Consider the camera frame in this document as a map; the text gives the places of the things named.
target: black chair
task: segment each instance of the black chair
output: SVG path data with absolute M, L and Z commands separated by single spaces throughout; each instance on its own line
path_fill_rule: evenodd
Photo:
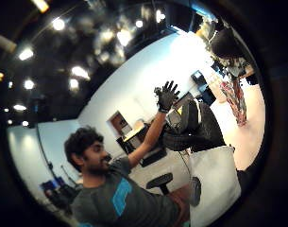
M 193 151 L 206 150 L 225 145 L 219 124 L 205 103 L 187 100 L 182 105 L 180 124 L 177 128 L 167 128 L 162 143 L 173 151 L 191 148 Z M 159 187 L 165 195 L 169 193 L 167 184 L 173 180 L 172 173 L 166 173 L 146 184 L 146 189 Z
M 163 195 L 166 195 L 169 193 L 169 190 L 167 188 L 167 184 L 172 182 L 173 180 L 173 174 L 167 173 L 164 175 L 161 175 L 158 178 L 153 179 L 152 181 L 148 182 L 145 186 L 146 189 L 151 189 L 153 187 L 159 187 L 161 189 L 161 192 Z

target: ceiling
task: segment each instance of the ceiling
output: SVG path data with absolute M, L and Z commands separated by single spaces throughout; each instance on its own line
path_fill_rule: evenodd
M 33 124 L 77 118 L 99 86 L 127 59 L 175 32 L 170 26 L 190 29 L 191 25 L 194 30 L 201 22 L 193 10 L 172 1 L 58 0 L 48 4 L 49 10 L 40 13 L 28 0 L 0 1 L 0 34 L 17 44 L 13 53 L 0 48 L 0 72 L 5 75 L 0 82 L 0 120 L 11 119 L 13 125 L 24 120 Z M 157 9 L 165 14 L 158 23 Z M 57 17 L 64 21 L 63 30 L 53 27 Z M 139 19 L 142 27 L 135 26 Z M 126 46 L 117 38 L 122 30 L 131 36 Z M 19 54 L 26 47 L 34 55 L 21 61 Z M 74 66 L 86 70 L 90 79 L 76 77 Z M 24 88 L 26 79 L 34 81 L 32 90 Z M 77 79 L 78 89 L 69 89 L 70 79 Z M 15 104 L 27 110 L 17 112 L 12 108 Z

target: cable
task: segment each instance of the cable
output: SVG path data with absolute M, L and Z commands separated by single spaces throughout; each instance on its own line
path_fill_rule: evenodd
M 187 169 L 188 169 L 189 177 L 190 177 L 190 180 L 191 180 L 191 171 L 190 171 L 190 168 L 188 167 L 188 165 L 187 165 L 186 162 L 184 161 L 184 159 L 183 159 L 182 154 L 180 153 L 180 151 L 179 151 L 178 153 L 179 153 L 179 155 L 180 155 L 180 157 L 181 157 L 183 163 L 185 164 L 185 166 L 186 166 Z

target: white floor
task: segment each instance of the white floor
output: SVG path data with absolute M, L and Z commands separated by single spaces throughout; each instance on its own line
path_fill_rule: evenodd
M 259 85 L 243 86 L 246 100 L 247 123 L 238 127 L 227 102 L 211 105 L 227 145 L 235 147 L 234 160 L 237 169 L 246 169 L 256 157 L 264 134 L 265 106 Z

